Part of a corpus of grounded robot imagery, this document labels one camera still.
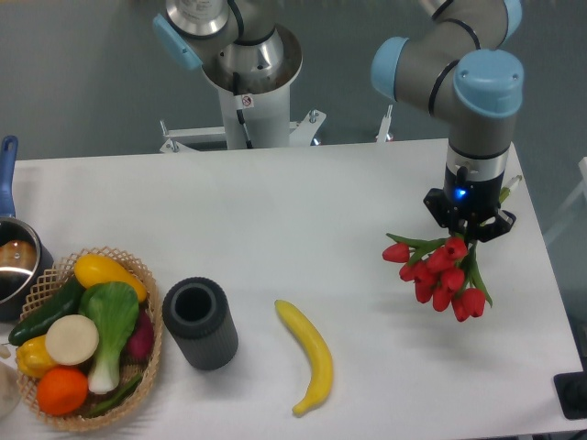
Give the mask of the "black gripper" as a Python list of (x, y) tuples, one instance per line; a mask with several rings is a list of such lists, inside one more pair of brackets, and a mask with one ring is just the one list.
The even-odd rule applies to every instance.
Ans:
[(474, 158), (447, 151), (444, 184), (432, 188), (424, 204), (437, 224), (467, 242), (488, 242), (510, 232), (515, 215), (499, 201), (508, 152)]

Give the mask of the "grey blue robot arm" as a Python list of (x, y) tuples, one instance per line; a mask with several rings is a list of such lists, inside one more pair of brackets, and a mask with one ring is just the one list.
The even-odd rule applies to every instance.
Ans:
[[(515, 217), (499, 193), (524, 69), (502, 45), (522, 17), (517, 1), (426, 1), (434, 28), (412, 41), (394, 37), (376, 51), (371, 84), (449, 124), (444, 184), (425, 205), (437, 223), (469, 242), (510, 231)], [(186, 70), (202, 70), (216, 88), (230, 149), (309, 143), (316, 127), (290, 119), (290, 86), (303, 56), (278, 24), (273, 1), (169, 1), (153, 30)]]

